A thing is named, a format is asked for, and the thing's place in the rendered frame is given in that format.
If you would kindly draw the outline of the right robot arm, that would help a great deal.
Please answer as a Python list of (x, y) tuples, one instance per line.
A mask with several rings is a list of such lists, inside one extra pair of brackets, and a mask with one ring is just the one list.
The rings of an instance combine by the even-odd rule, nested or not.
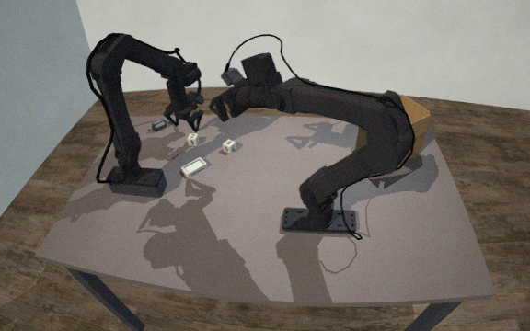
[[(253, 85), (249, 92), (253, 107), (317, 114), (366, 130), (365, 146), (334, 165), (323, 166), (300, 185), (307, 209), (283, 209), (283, 230), (348, 233), (341, 210), (333, 210), (337, 191), (372, 174), (393, 173), (415, 143), (407, 116), (397, 107), (404, 109), (398, 93), (365, 93), (375, 96), (370, 97), (305, 84), (297, 77), (284, 82), (269, 52), (241, 63), (248, 83)], [(395, 105), (380, 97), (393, 100)]]

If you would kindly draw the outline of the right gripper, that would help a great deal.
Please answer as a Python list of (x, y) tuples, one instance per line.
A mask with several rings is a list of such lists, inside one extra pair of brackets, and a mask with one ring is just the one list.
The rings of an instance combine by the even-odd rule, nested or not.
[[(229, 113), (232, 118), (238, 117), (249, 108), (255, 108), (251, 105), (248, 97), (250, 89), (253, 85), (248, 83), (247, 78), (245, 79), (237, 69), (234, 69), (225, 75), (231, 81), (234, 87), (231, 87), (231, 89), (226, 90), (223, 94), (213, 98), (211, 104), (209, 105), (210, 110), (214, 112), (223, 122), (229, 120), (229, 117), (226, 113), (227, 109), (225, 104), (227, 104), (229, 107)], [(215, 106), (216, 109), (213, 108), (213, 106)]]

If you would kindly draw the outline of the brown cardboard box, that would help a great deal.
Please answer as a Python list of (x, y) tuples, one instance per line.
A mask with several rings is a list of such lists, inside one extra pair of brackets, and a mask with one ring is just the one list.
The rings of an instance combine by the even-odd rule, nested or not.
[[(427, 132), (428, 124), (431, 117), (431, 112), (427, 110), (426, 108), (420, 106), (410, 98), (404, 96), (402, 94), (401, 101), (404, 105), (404, 109), (408, 113), (410, 124), (412, 126), (412, 129), (415, 132), (415, 143), (413, 147), (413, 152), (409, 159), (415, 157), (416, 155), (420, 154), (421, 147), (424, 142), (424, 138)], [(413, 122), (414, 121), (414, 122)], [(364, 145), (367, 144), (366, 141), (366, 130), (359, 127), (358, 135), (357, 135), (357, 142), (356, 142), (356, 150), (359, 150)]]

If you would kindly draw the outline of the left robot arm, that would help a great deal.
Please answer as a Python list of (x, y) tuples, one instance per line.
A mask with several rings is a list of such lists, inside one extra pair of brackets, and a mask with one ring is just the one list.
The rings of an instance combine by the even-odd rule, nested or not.
[(114, 156), (119, 159), (119, 166), (110, 170), (106, 180), (115, 184), (156, 187), (164, 174), (163, 169), (142, 168), (138, 163), (142, 144), (132, 125), (121, 88), (121, 68), (125, 59), (161, 73), (161, 78), (168, 79), (167, 91), (173, 98), (182, 96), (185, 87), (200, 79), (202, 73), (197, 63), (184, 64), (181, 59), (133, 40), (129, 34), (110, 37), (90, 58), (90, 73), (105, 101), (114, 130)]

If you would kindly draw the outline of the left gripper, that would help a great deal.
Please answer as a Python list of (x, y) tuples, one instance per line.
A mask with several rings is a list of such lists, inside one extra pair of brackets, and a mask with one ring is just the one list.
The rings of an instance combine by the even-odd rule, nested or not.
[[(179, 125), (179, 119), (186, 120), (191, 128), (197, 132), (199, 130), (200, 121), (202, 119), (203, 111), (199, 110), (194, 112), (191, 116), (190, 113), (195, 110), (198, 106), (196, 103), (192, 103), (193, 99), (197, 96), (203, 98), (202, 95), (198, 92), (190, 91), (188, 94), (186, 92), (180, 97), (170, 97), (171, 103), (166, 107), (166, 111), (163, 115), (170, 120), (176, 127)], [(169, 112), (170, 111), (170, 112)], [(170, 117), (170, 115), (175, 113), (176, 122)], [(199, 112), (199, 113), (198, 113)], [(197, 125), (195, 128), (194, 122), (197, 120)]]

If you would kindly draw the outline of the white number cube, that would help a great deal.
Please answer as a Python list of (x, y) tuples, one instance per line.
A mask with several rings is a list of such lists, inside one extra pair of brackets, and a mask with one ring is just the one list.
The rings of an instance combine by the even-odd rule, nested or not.
[(198, 134), (190, 134), (188, 137), (189, 145), (197, 145), (199, 142)]
[(236, 142), (233, 142), (231, 140), (227, 140), (225, 143), (223, 143), (224, 151), (228, 153), (232, 153), (236, 149)]

